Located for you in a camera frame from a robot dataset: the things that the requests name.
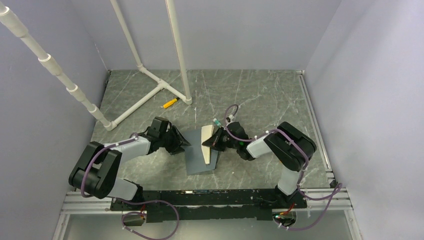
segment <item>marker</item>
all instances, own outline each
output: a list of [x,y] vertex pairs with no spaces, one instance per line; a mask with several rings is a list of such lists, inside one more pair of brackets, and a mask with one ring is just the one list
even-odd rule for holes
[[164,109],[167,109],[167,108],[171,107],[171,106],[172,106],[172,104],[176,103],[179,99],[180,99],[179,97],[172,99],[171,101],[169,101],[169,102],[165,103],[165,104],[163,105],[163,108],[164,108]]

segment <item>gray wall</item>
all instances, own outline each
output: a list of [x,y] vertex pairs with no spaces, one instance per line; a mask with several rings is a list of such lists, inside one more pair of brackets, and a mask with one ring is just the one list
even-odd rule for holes
[[[71,0],[108,69],[136,69],[108,0]],[[305,69],[341,0],[176,0],[188,69]],[[177,69],[164,0],[121,0],[142,62]]]
[[[100,103],[107,71],[68,0],[2,0]],[[94,119],[0,24],[0,239],[47,240]]]
[[343,0],[306,68],[365,240],[424,236],[424,2]]

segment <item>yellow screwdriver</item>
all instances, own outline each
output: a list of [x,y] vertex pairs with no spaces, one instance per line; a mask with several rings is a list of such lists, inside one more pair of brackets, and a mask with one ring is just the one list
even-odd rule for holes
[[164,109],[167,109],[167,108],[171,107],[171,106],[172,106],[172,104],[176,103],[179,99],[180,99],[179,97],[172,99],[171,101],[169,101],[169,102],[165,103],[165,104],[163,105],[163,108],[164,108]]

